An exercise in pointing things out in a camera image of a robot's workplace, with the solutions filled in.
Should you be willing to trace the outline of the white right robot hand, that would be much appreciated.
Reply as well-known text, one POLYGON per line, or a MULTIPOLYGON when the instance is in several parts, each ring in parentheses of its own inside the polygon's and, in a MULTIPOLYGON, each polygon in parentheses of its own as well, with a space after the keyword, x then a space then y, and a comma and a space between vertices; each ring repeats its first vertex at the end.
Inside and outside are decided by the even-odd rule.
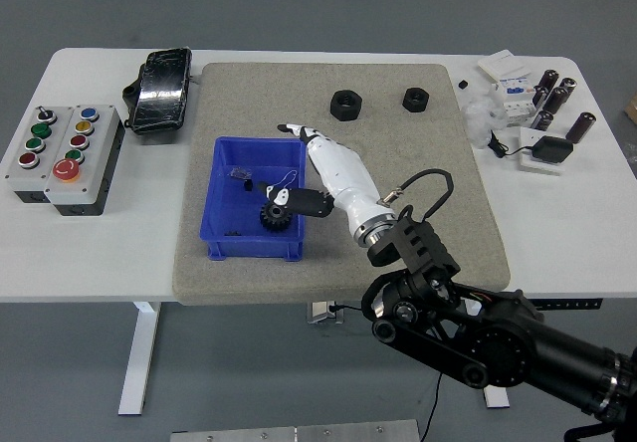
POLYGON ((260 182, 259 190, 278 207, 292 213, 325 217, 332 209, 347 215, 349 232, 361 247, 369 247, 397 221, 392 209, 380 202, 378 190, 359 155, 318 130, 298 124, 280 124, 303 142, 324 192, 286 188, 260 182))

